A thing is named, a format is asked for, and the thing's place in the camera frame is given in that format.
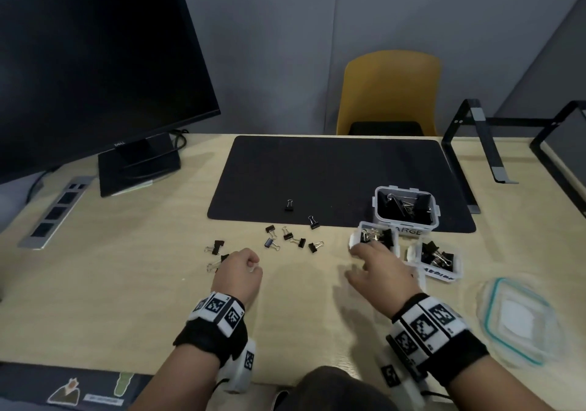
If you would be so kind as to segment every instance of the dark pants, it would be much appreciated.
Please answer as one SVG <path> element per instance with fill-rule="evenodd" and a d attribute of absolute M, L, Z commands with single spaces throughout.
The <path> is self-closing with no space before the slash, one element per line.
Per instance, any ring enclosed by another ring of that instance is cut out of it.
<path fill-rule="evenodd" d="M 353 379 L 345 371 L 320 366 L 307 374 L 278 411 L 372 410 L 397 411 L 374 386 Z"/>

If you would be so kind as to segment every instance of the yellow chair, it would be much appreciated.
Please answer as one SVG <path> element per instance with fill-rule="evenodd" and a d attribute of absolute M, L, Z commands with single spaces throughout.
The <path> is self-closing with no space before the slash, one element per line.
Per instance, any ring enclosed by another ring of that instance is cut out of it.
<path fill-rule="evenodd" d="M 441 61 L 426 53 L 384 50 L 349 62 L 344 72 L 337 135 L 357 121 L 415 121 L 425 136 L 434 122 Z"/>

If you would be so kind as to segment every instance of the clear container lid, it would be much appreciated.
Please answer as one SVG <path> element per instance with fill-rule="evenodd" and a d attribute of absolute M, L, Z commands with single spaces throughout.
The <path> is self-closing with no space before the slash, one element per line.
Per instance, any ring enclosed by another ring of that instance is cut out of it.
<path fill-rule="evenodd" d="M 495 351 L 515 366 L 541 366 L 560 355 L 562 331 L 555 311 L 520 282 L 488 282 L 477 315 Z"/>

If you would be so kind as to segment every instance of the desk socket panel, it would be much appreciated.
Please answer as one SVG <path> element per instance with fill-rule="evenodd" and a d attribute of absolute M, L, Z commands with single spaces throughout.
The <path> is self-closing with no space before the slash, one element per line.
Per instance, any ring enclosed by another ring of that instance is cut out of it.
<path fill-rule="evenodd" d="M 32 230 L 18 243 L 18 247 L 37 250 L 44 248 L 94 178 L 94 176 L 76 176 L 71 179 Z"/>

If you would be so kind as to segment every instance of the wristband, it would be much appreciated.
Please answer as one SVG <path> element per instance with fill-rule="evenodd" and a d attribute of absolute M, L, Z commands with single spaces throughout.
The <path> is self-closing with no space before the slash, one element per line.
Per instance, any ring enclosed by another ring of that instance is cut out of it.
<path fill-rule="evenodd" d="M 212 292 L 189 314 L 173 346 L 191 344 L 215 354 L 223 367 L 230 356 L 236 360 L 248 342 L 243 317 L 244 305 L 240 300 Z"/>
<path fill-rule="evenodd" d="M 406 359 L 419 372 L 429 371 L 443 386 L 488 354 L 458 313 L 421 293 L 393 316 L 389 339 L 396 343 L 393 350 L 402 352 L 402 361 Z"/>

